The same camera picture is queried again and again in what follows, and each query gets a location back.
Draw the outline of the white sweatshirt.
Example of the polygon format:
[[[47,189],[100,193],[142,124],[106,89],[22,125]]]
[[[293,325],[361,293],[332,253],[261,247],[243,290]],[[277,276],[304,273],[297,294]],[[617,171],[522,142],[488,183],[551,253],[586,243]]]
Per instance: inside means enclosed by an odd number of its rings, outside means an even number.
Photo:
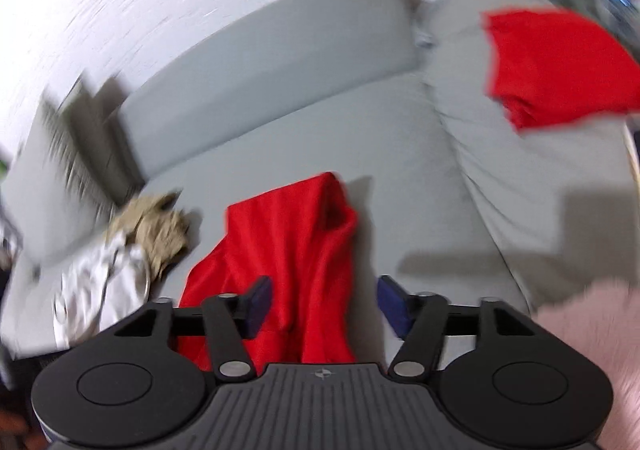
[[[72,348],[136,312],[149,298],[143,248],[122,232],[84,251],[62,273],[52,298],[55,345]]]

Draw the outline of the red long-sleeve garment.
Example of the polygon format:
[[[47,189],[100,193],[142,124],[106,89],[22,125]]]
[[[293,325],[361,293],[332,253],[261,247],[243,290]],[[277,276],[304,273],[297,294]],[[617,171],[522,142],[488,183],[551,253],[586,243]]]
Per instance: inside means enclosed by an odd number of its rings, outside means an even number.
[[[256,369],[355,362],[347,316],[358,215],[334,173],[235,203],[226,224],[222,240],[190,271],[180,307],[222,293],[241,295],[258,277],[270,277],[271,308],[244,344]]]

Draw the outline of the grey sofa back cushion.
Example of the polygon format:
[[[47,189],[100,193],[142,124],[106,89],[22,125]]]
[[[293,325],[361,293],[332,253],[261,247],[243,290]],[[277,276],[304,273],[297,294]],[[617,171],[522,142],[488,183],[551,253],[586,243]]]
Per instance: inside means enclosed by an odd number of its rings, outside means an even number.
[[[117,113],[142,177],[418,65],[420,0],[278,0],[171,61]]]

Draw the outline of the grey throw pillow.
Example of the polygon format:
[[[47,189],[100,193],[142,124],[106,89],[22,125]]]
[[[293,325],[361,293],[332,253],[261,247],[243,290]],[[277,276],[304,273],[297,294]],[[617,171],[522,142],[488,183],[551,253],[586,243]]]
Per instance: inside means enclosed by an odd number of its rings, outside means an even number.
[[[1,202],[27,254],[38,262],[66,256],[116,210],[47,100],[40,102],[21,153],[1,183]]]

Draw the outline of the grey sofa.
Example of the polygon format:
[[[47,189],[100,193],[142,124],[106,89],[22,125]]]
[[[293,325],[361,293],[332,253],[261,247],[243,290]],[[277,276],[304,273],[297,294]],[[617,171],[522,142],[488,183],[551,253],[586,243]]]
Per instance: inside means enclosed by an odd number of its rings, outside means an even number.
[[[117,118],[132,93],[118,79],[91,91],[78,78],[63,100],[43,100],[116,210],[137,193],[181,191],[176,205],[190,219],[191,246],[153,287],[156,297],[182,295],[190,270],[224,237],[231,204],[336,173],[359,216],[352,342],[358,357],[386,360],[396,343],[374,309],[379,274],[460,305],[494,296],[524,312],[600,280],[639,281],[638,194],[624,122],[597,116],[518,133],[485,92],[483,15],[550,8],[550,0],[419,3],[415,69],[310,104],[150,180]],[[22,251],[1,309],[12,355],[54,348],[61,275],[105,227],[49,262],[32,259],[18,235]]]

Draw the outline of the folded red garment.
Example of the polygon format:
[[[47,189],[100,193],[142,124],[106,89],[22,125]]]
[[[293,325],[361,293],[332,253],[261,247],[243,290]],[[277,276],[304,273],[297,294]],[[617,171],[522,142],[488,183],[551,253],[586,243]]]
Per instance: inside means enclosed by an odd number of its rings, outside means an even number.
[[[512,126],[564,126],[639,110],[639,63],[602,26],[567,10],[483,15],[490,43],[487,94]]]

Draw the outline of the khaki trousers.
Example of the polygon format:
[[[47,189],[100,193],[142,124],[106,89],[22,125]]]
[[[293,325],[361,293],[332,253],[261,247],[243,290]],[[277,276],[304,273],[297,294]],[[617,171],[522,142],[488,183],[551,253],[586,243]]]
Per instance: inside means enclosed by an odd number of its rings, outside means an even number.
[[[126,244],[140,246],[152,282],[163,279],[166,271],[177,265],[190,248],[190,222],[182,210],[175,209],[180,194],[180,190],[175,190],[135,196],[105,231],[107,241],[121,234]]]

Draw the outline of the pink fluffy garment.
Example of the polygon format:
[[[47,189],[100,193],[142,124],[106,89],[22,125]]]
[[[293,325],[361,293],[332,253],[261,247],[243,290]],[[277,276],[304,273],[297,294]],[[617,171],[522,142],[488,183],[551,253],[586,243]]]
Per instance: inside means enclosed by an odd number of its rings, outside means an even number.
[[[534,315],[538,324],[608,375],[614,402],[599,438],[605,449],[639,447],[639,314],[639,288],[605,280]]]

